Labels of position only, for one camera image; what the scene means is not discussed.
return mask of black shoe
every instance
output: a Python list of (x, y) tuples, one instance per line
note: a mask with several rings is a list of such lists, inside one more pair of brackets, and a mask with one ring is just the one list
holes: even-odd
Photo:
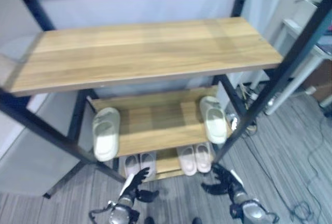
[(192, 224), (203, 224), (201, 218), (199, 217), (196, 217), (193, 221), (192, 221)]
[(152, 217), (147, 217), (147, 218), (144, 220), (144, 224), (155, 224), (155, 221), (153, 220)]

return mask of robotic hand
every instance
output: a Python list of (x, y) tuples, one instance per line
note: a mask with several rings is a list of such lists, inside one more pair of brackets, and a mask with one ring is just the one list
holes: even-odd
[(151, 192), (148, 190), (139, 190), (138, 186), (142, 184), (146, 178), (150, 168), (140, 170), (136, 175), (130, 175), (125, 182), (118, 201), (109, 201), (108, 205), (103, 209), (95, 209), (89, 212), (89, 218), (93, 224), (95, 217), (93, 214), (100, 214), (110, 210), (110, 217), (107, 224), (135, 224), (140, 216), (140, 213), (133, 210), (135, 199), (141, 202), (153, 202), (159, 195), (159, 191)]
[(210, 194), (228, 194), (232, 204), (229, 207), (233, 219), (240, 218), (243, 224), (271, 224), (279, 221), (279, 216), (268, 212), (258, 200), (251, 199), (245, 192), (238, 176), (225, 169), (218, 163), (212, 164), (212, 171), (216, 174), (219, 184), (207, 185), (202, 188)]

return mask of slipper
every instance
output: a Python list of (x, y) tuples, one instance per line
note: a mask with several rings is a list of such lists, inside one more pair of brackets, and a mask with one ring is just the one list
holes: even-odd
[(192, 176), (197, 172), (195, 155), (193, 152), (193, 146), (182, 146), (176, 149), (178, 158), (180, 160), (180, 166), (185, 175)]
[(199, 172), (207, 173), (211, 170), (211, 150), (208, 142), (193, 146), (196, 165)]
[(153, 179), (156, 174), (156, 152), (146, 152), (140, 154), (141, 170), (150, 167), (149, 174), (146, 175), (147, 179)]
[(141, 170), (139, 156), (137, 154), (121, 158), (124, 160), (123, 166), (126, 178), (131, 174), (136, 175)]
[(217, 98), (205, 96), (199, 103), (208, 140), (214, 144), (223, 144), (227, 139), (225, 112)]
[(119, 128), (120, 114), (115, 108), (104, 108), (94, 117), (93, 151), (99, 161), (110, 160), (118, 153)]

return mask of gray carpet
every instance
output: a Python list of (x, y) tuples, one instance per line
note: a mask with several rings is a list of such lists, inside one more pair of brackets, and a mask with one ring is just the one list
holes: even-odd
[[(307, 156), (322, 141), (320, 121), (325, 143), (310, 159), (319, 177), (309, 189), (322, 206), (319, 223), (329, 224), (332, 223), (331, 124), (323, 118), (316, 101), (306, 95), (293, 97), (272, 116), (261, 114), (257, 119), (258, 133), (246, 141), (268, 169), (285, 202), (293, 207), (300, 201), (307, 201), (315, 212), (315, 217), (307, 223), (317, 223), (318, 205), (306, 185), (315, 175)], [(268, 210), (280, 215), (279, 223), (292, 223), (289, 211), (243, 139), (226, 154), (222, 164), (235, 169), (247, 192), (259, 198)], [(156, 224), (186, 224), (196, 216), (201, 217), (203, 223), (241, 223), (231, 219), (226, 195), (208, 195), (200, 188), (201, 182), (211, 182), (211, 178), (211, 175), (197, 174), (145, 183), (143, 188), (160, 190), (160, 197), (153, 204), (136, 202), (135, 209), (141, 212), (139, 223), (144, 223), (147, 216), (152, 216)], [(119, 183), (92, 166), (85, 166), (50, 200), (0, 194), (0, 223), (88, 224), (88, 211), (105, 206), (110, 199), (115, 200), (120, 188)], [(99, 215), (96, 220), (106, 223), (107, 214)]]

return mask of wooden shelf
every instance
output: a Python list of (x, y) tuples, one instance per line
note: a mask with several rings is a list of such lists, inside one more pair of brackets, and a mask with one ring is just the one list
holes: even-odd
[(207, 141), (199, 100), (217, 87), (95, 100), (96, 110), (114, 107), (121, 115), (117, 157)]
[(282, 57), (243, 18), (42, 33), (5, 88), (17, 96), (276, 67)]
[[(120, 173), (125, 176), (125, 171), (120, 168)], [(156, 176), (153, 180), (161, 180), (174, 176), (184, 175), (177, 156), (176, 148), (158, 150), (156, 159)]]

